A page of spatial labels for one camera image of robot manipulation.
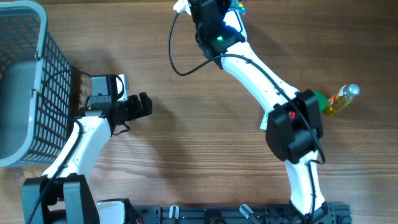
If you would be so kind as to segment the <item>yellow oil bottle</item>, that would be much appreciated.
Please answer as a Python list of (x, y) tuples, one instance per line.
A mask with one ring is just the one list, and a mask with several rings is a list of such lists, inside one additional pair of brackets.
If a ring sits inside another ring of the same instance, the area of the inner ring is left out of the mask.
[(323, 113), (334, 116), (337, 112), (350, 104), (359, 93), (360, 87), (357, 84), (353, 83), (342, 86), (336, 94), (327, 100), (326, 108), (323, 110)]

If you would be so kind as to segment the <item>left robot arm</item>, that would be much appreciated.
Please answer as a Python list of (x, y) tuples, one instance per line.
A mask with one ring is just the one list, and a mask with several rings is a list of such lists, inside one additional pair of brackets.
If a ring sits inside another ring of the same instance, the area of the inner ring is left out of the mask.
[(41, 177), (22, 186), (26, 223), (139, 223), (128, 199), (95, 202), (88, 182), (96, 160), (117, 126), (152, 114), (147, 93), (127, 95), (124, 75), (91, 77), (92, 94), (73, 118), (73, 131)]

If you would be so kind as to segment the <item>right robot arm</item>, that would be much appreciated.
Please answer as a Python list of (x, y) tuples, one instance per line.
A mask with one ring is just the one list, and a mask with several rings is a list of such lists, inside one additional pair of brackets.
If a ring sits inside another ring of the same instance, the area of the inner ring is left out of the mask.
[(287, 169), (290, 202), (304, 222), (315, 223), (324, 216), (326, 205), (317, 175), (317, 164), (325, 161), (318, 98), (311, 90), (289, 85), (262, 62), (239, 15), (244, 6), (233, 8), (233, 4), (187, 1), (184, 5), (205, 57), (239, 80), (261, 105), (267, 145)]

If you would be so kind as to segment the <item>red Nescafe coffee stick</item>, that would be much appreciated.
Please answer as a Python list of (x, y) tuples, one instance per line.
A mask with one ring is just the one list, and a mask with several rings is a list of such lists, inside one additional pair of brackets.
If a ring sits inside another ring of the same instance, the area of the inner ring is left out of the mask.
[(289, 118), (290, 118), (291, 120), (295, 119), (296, 116), (297, 116), (297, 114), (296, 114), (295, 112), (293, 112), (293, 111), (291, 111), (291, 112), (289, 113)]

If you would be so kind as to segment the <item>mint green wipes sachet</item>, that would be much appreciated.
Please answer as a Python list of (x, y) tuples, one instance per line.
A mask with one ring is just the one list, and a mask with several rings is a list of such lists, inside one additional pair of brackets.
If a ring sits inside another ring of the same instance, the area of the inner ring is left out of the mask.
[(264, 114), (264, 117), (263, 117), (263, 119), (262, 119), (262, 121), (261, 121), (261, 125), (260, 125), (260, 128), (262, 129), (262, 130), (267, 130), (267, 122), (268, 122), (268, 114), (267, 113), (265, 113)]

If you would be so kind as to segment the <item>green lid seasoning jar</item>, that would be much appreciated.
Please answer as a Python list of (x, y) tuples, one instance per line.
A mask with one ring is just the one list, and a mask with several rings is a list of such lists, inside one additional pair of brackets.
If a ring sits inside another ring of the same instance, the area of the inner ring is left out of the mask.
[(315, 96), (318, 99), (318, 106), (319, 106), (319, 110), (322, 113), (326, 107), (327, 107), (327, 99), (326, 97), (320, 93), (319, 91), (314, 91)]

